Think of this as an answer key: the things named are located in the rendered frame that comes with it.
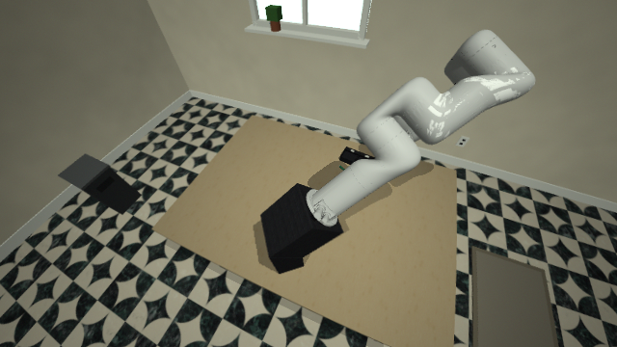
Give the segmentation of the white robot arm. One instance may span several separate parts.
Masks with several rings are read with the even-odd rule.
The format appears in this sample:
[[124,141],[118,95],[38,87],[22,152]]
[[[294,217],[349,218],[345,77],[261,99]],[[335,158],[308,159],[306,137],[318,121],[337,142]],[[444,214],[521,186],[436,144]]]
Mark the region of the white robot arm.
[[426,78],[414,78],[359,123],[357,134],[375,159],[357,160],[321,189],[309,190],[307,204],[314,218],[332,227],[338,215],[419,164],[415,141],[439,143],[484,111],[526,94],[535,84],[529,68],[490,30],[469,37],[444,74],[454,84],[445,93]]

